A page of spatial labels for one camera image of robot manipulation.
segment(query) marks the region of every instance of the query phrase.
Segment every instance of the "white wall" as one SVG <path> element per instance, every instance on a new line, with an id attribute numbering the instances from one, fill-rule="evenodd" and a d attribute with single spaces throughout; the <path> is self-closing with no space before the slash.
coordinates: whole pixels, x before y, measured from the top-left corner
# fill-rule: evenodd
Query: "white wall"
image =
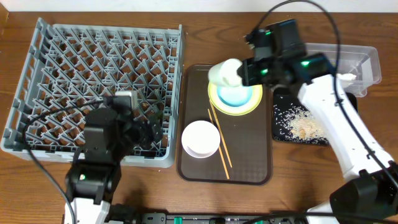
<path id="1" fill-rule="evenodd" d="M 331 12 L 398 12 L 398 0 L 315 0 Z M 262 12 L 282 0 L 0 0 L 8 11 Z M 318 11 L 292 3 L 279 11 Z"/>

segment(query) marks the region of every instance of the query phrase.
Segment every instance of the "yellow plate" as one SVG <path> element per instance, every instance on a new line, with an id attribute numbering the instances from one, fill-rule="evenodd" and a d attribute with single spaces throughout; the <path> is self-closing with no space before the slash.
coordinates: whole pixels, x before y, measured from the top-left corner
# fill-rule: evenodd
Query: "yellow plate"
<path id="1" fill-rule="evenodd" d="M 208 94 L 213 105 L 224 114 L 241 116 L 252 112 L 259 105 L 262 98 L 262 85 L 252 86 L 252 96 L 250 100 L 242 106 L 229 106 L 222 102 L 217 94 L 217 86 L 209 83 Z"/>

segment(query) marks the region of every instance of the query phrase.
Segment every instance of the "wooden table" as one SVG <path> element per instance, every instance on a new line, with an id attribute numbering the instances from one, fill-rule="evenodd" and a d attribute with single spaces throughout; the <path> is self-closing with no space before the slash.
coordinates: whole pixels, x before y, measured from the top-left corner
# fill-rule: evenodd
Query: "wooden table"
<path id="1" fill-rule="evenodd" d="M 260 13 L 55 13 L 12 12 L 0 41 L 0 128 L 3 129 L 38 17 L 50 24 L 158 27 L 183 24 L 185 69 L 227 58 L 244 59 L 252 52 L 247 34 Z M 398 158 L 398 14 L 334 14 L 344 44 L 374 46 L 379 51 L 382 82 L 360 98 L 359 112 L 379 143 Z M 334 43 L 328 21 L 320 13 L 275 13 L 267 23 L 297 18 L 306 42 Z M 70 164 L 44 162 L 64 182 Z M 274 175 L 262 187 L 187 182 L 169 169 L 123 167 L 114 203 L 140 211 L 170 213 L 267 213 L 305 210 L 326 200 L 343 184 L 329 147 L 274 142 Z M 64 201 L 31 161 L 0 152 L 0 223 L 61 223 Z"/>

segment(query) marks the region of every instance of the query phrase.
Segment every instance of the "clear plastic container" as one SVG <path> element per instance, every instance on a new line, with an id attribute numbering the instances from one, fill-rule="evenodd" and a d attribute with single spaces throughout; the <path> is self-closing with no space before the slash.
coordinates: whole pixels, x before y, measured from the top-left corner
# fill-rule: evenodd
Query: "clear plastic container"
<path id="1" fill-rule="evenodd" d="M 334 65 L 336 44 L 307 43 L 308 54 L 324 53 Z M 342 80 L 344 89 L 357 97 L 364 97 L 367 88 L 381 82 L 377 49 L 367 46 L 342 45 L 338 73 L 356 75 L 355 80 Z"/>

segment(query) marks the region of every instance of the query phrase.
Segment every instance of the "white bowl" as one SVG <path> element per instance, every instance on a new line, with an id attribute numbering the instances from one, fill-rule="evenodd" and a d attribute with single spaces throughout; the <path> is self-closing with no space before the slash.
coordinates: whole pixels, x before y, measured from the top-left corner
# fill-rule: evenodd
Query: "white bowl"
<path id="1" fill-rule="evenodd" d="M 206 158 L 217 151 L 220 145 L 220 132 L 210 122 L 195 121 L 184 129 L 181 143 L 190 156 Z"/>

